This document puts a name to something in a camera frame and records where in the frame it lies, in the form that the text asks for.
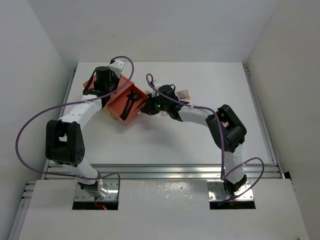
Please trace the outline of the orange drawer box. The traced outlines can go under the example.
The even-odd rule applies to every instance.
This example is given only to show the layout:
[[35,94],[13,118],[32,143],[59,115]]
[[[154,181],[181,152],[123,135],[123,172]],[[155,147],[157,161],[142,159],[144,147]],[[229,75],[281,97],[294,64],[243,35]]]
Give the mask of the orange drawer box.
[[118,78],[114,73],[97,73],[90,77],[88,81],[83,84],[83,95],[93,95],[100,97],[106,94],[113,94],[101,99],[102,107],[105,108],[111,100],[118,97],[121,93],[133,85],[133,82],[121,75]]

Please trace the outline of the orange top drawer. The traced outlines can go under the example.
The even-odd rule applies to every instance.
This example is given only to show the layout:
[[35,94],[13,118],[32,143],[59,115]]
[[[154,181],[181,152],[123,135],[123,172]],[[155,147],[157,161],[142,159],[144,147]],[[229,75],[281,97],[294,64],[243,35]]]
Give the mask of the orange top drawer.
[[122,124],[135,120],[147,100],[147,95],[134,84],[107,103],[109,110]]

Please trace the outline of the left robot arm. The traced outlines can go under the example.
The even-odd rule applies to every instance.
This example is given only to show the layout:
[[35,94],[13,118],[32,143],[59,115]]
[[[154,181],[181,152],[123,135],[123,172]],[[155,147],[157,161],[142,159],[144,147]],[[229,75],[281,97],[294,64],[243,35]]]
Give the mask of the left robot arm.
[[109,93],[118,88],[124,65],[116,60],[108,66],[96,67],[84,87],[82,102],[46,125],[46,158],[79,177],[80,188],[94,197],[102,193],[103,181],[98,179],[99,172],[85,159],[82,130],[94,114],[105,107],[110,100]]

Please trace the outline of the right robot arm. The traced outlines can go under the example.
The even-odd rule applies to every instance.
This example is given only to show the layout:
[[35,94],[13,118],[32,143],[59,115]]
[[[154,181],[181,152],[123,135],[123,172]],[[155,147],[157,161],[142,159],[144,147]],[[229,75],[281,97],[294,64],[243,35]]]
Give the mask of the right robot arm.
[[173,120],[207,127],[214,143],[221,149],[220,178],[224,191],[234,197],[247,181],[242,156],[247,130],[235,112],[226,104],[216,111],[191,106],[187,101],[178,99],[174,85],[151,83],[150,86],[152,93],[148,94],[141,112],[150,116],[166,112]]

